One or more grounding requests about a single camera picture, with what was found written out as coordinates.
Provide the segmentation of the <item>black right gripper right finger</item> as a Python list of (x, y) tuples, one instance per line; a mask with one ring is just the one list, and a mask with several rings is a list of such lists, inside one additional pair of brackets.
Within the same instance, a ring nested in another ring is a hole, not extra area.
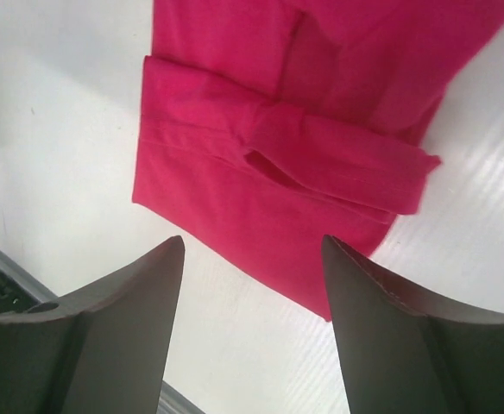
[(324, 280), (353, 413), (504, 413), (504, 313), (433, 292), (332, 236)]

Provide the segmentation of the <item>pink t shirt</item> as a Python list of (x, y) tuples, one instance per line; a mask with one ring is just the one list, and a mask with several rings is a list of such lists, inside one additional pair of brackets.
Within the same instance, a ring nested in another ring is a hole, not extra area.
[(320, 243), (416, 213), (420, 146), (504, 1), (157, 1), (133, 200), (329, 319)]

